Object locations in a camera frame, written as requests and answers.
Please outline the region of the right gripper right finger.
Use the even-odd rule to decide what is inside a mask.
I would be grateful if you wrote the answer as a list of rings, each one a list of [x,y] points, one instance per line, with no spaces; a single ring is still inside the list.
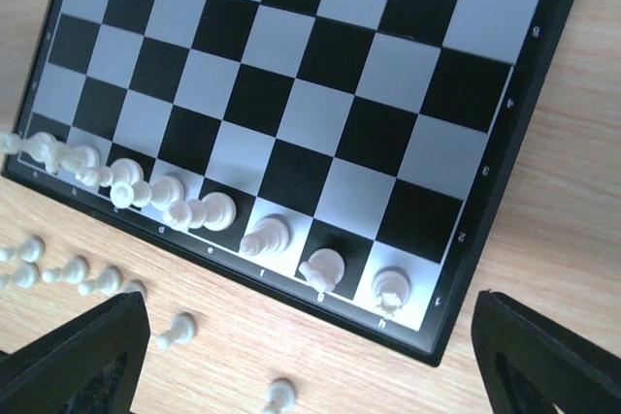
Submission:
[[[620,358],[504,293],[478,293],[473,347],[495,413],[620,411]]]

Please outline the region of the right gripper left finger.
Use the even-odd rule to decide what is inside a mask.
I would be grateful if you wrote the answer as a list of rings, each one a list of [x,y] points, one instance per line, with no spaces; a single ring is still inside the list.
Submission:
[[[143,295],[119,293],[1,357],[3,413],[129,413],[149,340]]]

